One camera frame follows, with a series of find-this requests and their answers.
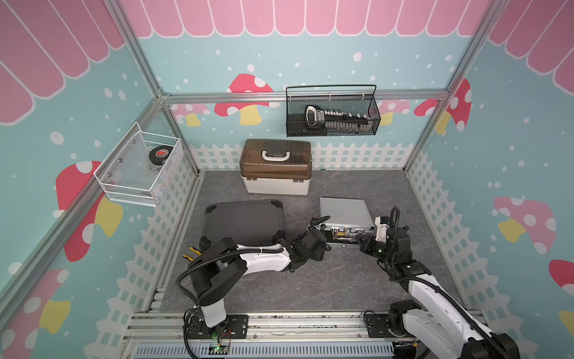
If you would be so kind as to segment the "small silver poker case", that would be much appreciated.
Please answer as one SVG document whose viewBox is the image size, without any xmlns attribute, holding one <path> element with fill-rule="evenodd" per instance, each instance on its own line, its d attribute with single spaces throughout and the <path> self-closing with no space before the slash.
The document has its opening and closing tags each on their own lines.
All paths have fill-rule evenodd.
<svg viewBox="0 0 574 359">
<path fill-rule="evenodd" d="M 319 205 L 321 217 L 330 217 L 321 224 L 329 243 L 356 245 L 357 236 L 375 233 L 375 224 L 364 200 L 321 197 Z"/>
</svg>

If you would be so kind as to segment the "large black poker case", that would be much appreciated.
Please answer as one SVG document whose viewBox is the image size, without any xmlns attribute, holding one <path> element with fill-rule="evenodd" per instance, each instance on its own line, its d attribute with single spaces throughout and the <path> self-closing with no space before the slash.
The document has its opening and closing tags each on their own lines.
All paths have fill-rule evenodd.
<svg viewBox="0 0 574 359">
<path fill-rule="evenodd" d="M 278 243 L 286 237 L 283 203 L 254 200 L 208 206 L 204 212 L 200 250 L 228 237 L 238 245 L 250 247 Z"/>
</svg>

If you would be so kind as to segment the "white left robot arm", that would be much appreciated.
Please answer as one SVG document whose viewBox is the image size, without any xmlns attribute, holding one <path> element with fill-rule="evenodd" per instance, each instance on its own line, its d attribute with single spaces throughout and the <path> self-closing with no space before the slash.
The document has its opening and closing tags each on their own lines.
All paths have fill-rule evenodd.
<svg viewBox="0 0 574 359">
<path fill-rule="evenodd" d="M 192 261 L 176 280 L 176 288 L 193 308 L 184 315 L 185 334 L 202 323 L 210 334 L 223 334 L 230 324 L 224 304 L 226 295 L 246 275 L 259 272 L 294 272 L 307 262 L 320 262 L 331 250 L 324 233 L 307 228 L 295 239 L 278 239 L 273 245 L 239 245 L 227 237 Z"/>
</svg>

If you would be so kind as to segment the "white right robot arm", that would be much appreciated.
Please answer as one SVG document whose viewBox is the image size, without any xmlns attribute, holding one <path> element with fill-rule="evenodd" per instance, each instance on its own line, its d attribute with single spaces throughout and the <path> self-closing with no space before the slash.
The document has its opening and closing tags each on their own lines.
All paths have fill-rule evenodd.
<svg viewBox="0 0 574 359">
<path fill-rule="evenodd" d="M 390 305 L 391 335 L 412 335 L 438 358 L 519 358 L 516 342 L 480 323 L 442 288 L 431 271 L 413 258 L 408 227 L 382 224 L 378 234 L 356 236 L 360 251 L 378 265 L 411 299 Z"/>
</svg>

